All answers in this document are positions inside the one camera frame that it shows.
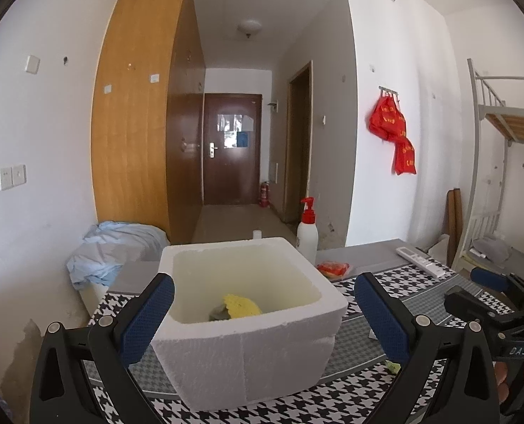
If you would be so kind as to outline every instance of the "wooden wardrobe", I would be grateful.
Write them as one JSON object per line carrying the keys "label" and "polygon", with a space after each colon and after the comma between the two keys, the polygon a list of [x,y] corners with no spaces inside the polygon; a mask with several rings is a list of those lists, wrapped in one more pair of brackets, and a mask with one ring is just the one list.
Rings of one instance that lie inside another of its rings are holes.
{"label": "wooden wardrobe", "polygon": [[191,241],[202,206],[204,81],[193,0],[118,0],[93,95],[100,222],[151,224],[171,243]]}

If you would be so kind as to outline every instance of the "tiled floor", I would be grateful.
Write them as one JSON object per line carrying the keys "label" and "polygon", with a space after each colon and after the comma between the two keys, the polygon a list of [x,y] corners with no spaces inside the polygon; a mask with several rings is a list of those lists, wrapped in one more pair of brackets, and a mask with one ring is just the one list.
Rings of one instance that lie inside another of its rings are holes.
{"label": "tiled floor", "polygon": [[283,237],[295,245],[295,235],[268,207],[203,206],[193,243],[252,239],[252,231],[260,229],[262,237]]}

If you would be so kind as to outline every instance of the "ceiling light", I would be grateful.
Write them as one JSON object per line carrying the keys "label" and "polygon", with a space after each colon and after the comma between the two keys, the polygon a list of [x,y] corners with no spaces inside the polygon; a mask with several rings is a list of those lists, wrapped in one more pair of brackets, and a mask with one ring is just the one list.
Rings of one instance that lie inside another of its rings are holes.
{"label": "ceiling light", "polygon": [[262,24],[255,19],[246,19],[242,20],[237,27],[238,31],[244,33],[246,38],[250,38],[253,35],[256,35],[260,30],[262,30]]}

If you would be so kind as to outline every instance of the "blue gripper pad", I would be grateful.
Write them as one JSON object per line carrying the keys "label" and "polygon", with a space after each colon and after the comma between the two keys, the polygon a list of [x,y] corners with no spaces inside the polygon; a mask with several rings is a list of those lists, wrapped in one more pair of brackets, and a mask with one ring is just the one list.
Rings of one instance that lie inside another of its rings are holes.
{"label": "blue gripper pad", "polygon": [[140,362],[159,325],[174,302],[174,281],[165,275],[121,334],[119,356],[125,368]]}
{"label": "blue gripper pad", "polygon": [[354,298],[391,362],[407,364],[409,338],[387,304],[364,275],[356,278]]}
{"label": "blue gripper pad", "polygon": [[476,284],[491,288],[496,292],[505,292],[509,286],[506,276],[483,268],[474,268],[470,272],[470,279]]}

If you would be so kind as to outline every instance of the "red pump cap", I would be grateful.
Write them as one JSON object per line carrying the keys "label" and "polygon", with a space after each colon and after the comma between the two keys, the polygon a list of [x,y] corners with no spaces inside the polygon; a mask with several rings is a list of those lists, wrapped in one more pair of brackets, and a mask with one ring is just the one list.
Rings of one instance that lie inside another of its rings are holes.
{"label": "red pump cap", "polygon": [[313,210],[313,203],[315,198],[304,198],[301,200],[301,204],[305,204],[305,210],[301,216],[302,223],[307,225],[315,224],[315,211]]}

